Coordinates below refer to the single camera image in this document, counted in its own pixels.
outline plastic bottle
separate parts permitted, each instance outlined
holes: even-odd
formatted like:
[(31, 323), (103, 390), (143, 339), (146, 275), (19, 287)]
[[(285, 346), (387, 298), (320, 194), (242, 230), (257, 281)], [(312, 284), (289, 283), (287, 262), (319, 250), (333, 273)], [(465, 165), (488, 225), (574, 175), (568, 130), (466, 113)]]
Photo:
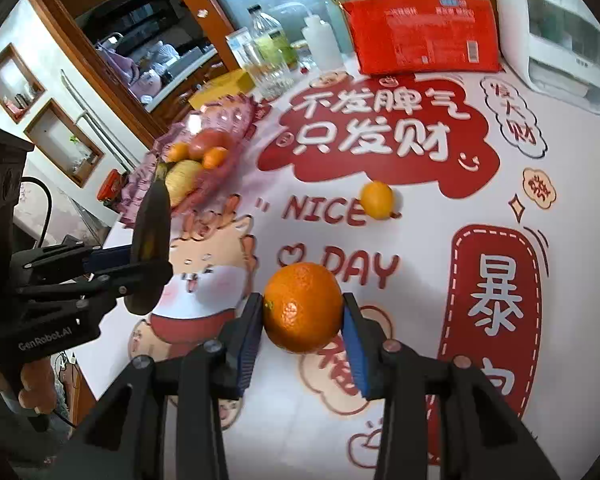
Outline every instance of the plastic bottle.
[(280, 50), (289, 68), (295, 68), (298, 63), (298, 57), (291, 48), (280, 22), (262, 12), (260, 5), (249, 7), (248, 11), (253, 20), (250, 31), (251, 37), (258, 46), (262, 56), (267, 60), (275, 61), (275, 53)]
[(340, 68), (344, 62), (331, 25), (323, 22), (317, 14), (304, 20), (307, 26), (302, 29), (302, 35), (318, 68), (324, 72)]

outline yellow box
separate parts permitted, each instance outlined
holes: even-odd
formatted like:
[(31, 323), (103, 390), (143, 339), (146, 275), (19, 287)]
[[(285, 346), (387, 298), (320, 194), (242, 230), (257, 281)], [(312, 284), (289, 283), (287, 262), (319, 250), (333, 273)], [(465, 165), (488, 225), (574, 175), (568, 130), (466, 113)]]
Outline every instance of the yellow box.
[(194, 110), (200, 110), (202, 105), (217, 101), (225, 95), (246, 94), (254, 86), (251, 76), (247, 74), (246, 70), (239, 68), (208, 81), (189, 98), (189, 104)]

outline green label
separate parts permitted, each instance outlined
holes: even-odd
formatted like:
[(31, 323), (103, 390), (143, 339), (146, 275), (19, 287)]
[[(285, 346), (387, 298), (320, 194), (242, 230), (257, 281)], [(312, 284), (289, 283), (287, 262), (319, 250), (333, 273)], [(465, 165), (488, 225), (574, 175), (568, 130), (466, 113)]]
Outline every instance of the green label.
[(298, 61), (296, 57), (296, 51), (291, 48), (289, 41), (285, 36), (284, 32), (277, 34), (274, 38), (268, 34), (260, 36), (255, 40), (262, 57), (268, 61), (276, 60), (275, 53), (278, 50), (282, 51), (282, 57), (285, 59), (285, 63), (288, 65), (295, 64)]

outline fruit basket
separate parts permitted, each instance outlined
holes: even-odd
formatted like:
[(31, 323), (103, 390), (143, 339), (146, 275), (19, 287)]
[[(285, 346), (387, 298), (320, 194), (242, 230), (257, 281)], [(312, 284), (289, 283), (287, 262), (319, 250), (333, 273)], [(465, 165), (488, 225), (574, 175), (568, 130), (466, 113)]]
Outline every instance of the fruit basket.
[(254, 121), (257, 120), (259, 107), (250, 96), (225, 96), (218, 102), (205, 105), (201, 112), (193, 111), (182, 122), (172, 124), (168, 133), (155, 140), (152, 149), (144, 156), (142, 164), (129, 176), (126, 186), (122, 189), (120, 221), (128, 227), (133, 227), (142, 199), (154, 179), (158, 163), (169, 162), (168, 155), (173, 153), (174, 146), (187, 143), (194, 147), (199, 135), (212, 132), (215, 134), (211, 135), (212, 137), (220, 135), (224, 139), (222, 143), (226, 144), (226, 158), (216, 168), (200, 169), (185, 183), (190, 191), (177, 203), (172, 200), (171, 217), (203, 205), (237, 167), (242, 153), (255, 133)]

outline bottle with green label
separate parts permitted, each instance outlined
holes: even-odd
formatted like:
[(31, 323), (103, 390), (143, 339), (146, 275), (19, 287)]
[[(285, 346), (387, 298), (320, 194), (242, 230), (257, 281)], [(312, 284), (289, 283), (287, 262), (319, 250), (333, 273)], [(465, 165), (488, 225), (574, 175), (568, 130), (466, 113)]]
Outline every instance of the bottle with green label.
[(249, 7), (251, 18), (251, 37), (258, 46), (264, 59), (274, 59), (274, 52), (280, 50), (289, 68), (293, 69), (298, 64), (296, 51), (291, 47), (286, 38), (285, 31), (280, 22), (274, 17), (262, 12), (260, 5)]

